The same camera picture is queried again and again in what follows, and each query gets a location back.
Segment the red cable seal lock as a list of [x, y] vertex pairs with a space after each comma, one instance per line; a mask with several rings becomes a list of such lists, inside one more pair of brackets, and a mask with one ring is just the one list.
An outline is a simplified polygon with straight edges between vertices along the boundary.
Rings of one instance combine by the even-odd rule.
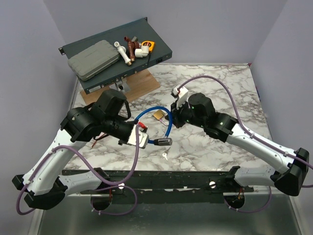
[[108, 136], [107, 134], [103, 133], [99, 137], [94, 138], [94, 143], [92, 144], [92, 146], [90, 148], [93, 149], [93, 147], [97, 144], [98, 141], [106, 138], [107, 136]]

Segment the brass padlock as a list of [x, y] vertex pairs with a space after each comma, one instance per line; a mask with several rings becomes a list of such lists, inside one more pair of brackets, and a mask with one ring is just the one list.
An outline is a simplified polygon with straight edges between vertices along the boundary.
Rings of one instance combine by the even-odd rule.
[[168, 126], [168, 124], [162, 120], [165, 117], [165, 113], [162, 110], [157, 110], [153, 114], [153, 117], [159, 122], [161, 122], [163, 125]]

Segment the blue cable lock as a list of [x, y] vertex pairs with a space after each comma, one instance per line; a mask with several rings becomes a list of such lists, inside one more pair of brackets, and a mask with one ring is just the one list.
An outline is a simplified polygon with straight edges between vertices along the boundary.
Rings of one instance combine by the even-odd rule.
[[162, 107], [162, 106], [155, 106], [155, 107], [148, 108], [148, 109], [144, 110], [142, 113], [140, 113], [134, 119], [134, 121], [135, 121], [135, 123], [138, 123], [142, 116], [144, 116], [146, 113], [154, 111], [154, 110], [165, 111], [167, 113], [167, 116], [169, 119], [169, 124], [168, 124], [167, 130], [166, 130], [163, 138], [159, 138], [159, 139], [155, 139], [155, 140], [148, 139], [148, 144], [153, 144], [156, 146], [171, 146], [173, 141], [171, 138], [169, 138], [169, 135], [170, 135], [172, 125], [173, 125], [173, 117], [172, 117], [172, 113], [167, 108]]

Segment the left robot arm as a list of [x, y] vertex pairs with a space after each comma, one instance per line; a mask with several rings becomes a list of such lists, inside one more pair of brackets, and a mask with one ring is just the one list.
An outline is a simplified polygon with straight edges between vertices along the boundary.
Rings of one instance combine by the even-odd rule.
[[[109, 89], [102, 92], [96, 102], [69, 110], [45, 154], [26, 174], [16, 175], [12, 180], [20, 191], [16, 202], [19, 215], [27, 215], [36, 209], [49, 210], [66, 196], [83, 191], [104, 193], [124, 185], [131, 178], [138, 161], [140, 134], [137, 123], [128, 121], [130, 111], [127, 117], [119, 115], [122, 106], [129, 107], [126, 96]], [[132, 136], [135, 138], [132, 143], [135, 146], [133, 165], [128, 175], [120, 181], [110, 181], [101, 168], [93, 168], [79, 153], [82, 147], [102, 132], [126, 143]], [[61, 175], [74, 155], [85, 163], [89, 171], [71, 176]]]

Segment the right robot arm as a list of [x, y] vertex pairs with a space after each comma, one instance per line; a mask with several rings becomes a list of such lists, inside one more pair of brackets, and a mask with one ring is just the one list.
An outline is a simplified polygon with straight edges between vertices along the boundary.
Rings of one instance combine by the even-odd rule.
[[303, 148], [284, 147], [239, 124], [239, 120], [215, 111], [202, 93], [188, 96], [180, 91], [171, 104], [173, 124], [200, 127], [211, 138], [237, 146], [267, 163], [265, 167], [235, 167], [225, 187], [235, 192], [246, 186], [270, 186], [289, 196], [298, 196], [308, 172], [309, 153]]

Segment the white pvc elbow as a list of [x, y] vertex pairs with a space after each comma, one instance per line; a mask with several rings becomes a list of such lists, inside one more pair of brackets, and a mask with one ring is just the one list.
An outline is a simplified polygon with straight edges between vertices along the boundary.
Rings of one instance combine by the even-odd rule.
[[134, 51], [134, 55], [136, 58], [143, 58], [148, 56], [148, 54], [149, 54], [148, 46], [141, 46], [141, 48], [136, 48]]

